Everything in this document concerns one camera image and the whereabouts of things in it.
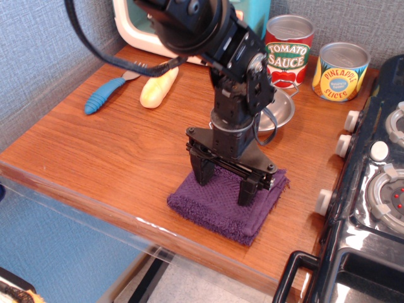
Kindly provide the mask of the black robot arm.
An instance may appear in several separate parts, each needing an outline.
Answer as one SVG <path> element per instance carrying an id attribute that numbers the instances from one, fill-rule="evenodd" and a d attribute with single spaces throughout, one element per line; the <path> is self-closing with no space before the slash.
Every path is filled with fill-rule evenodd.
<path id="1" fill-rule="evenodd" d="M 180 57 L 198 57 L 210 69 L 215 92 L 211 127 L 188 128 L 194 176 L 209 183 L 216 166 L 241 177 L 238 204 L 271 187 L 276 165 L 260 150 L 262 115 L 269 116 L 275 87 L 262 39 L 228 1 L 138 1 L 161 43 Z"/>

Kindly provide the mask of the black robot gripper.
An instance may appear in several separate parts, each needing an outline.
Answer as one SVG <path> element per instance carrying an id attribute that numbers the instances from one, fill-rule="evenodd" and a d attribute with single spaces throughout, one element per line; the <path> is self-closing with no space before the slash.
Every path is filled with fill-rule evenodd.
<path id="1" fill-rule="evenodd" d="M 270 189 L 277 166 L 261 151 L 257 122 L 244 129 L 228 132 L 189 127 L 187 150 L 199 185 L 205 186 L 220 166 L 243 178 L 240 183 L 239 206 L 249 206 L 258 189 Z"/>

